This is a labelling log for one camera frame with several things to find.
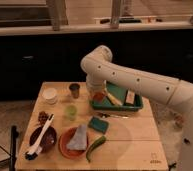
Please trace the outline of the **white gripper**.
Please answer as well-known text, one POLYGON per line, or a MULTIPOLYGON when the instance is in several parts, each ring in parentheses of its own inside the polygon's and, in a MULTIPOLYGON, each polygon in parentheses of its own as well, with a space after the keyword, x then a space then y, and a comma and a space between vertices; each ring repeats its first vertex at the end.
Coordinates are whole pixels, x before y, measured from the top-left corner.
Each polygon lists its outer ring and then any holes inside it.
POLYGON ((104 92, 106 81, 101 78, 88 75, 86 77, 86 87, 89 92, 104 92))

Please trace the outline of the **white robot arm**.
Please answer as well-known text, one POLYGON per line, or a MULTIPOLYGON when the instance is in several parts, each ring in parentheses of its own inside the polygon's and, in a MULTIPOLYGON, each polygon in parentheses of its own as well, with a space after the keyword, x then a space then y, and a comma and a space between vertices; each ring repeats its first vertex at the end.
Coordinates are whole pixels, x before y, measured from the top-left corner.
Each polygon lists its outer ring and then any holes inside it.
POLYGON ((106 82, 111 82, 183 114, 185 122, 177 171, 193 171, 193 84, 116 65, 112 62, 112 57, 111 50, 100 45, 82 58, 80 65, 87 74, 88 90, 103 90, 106 82))

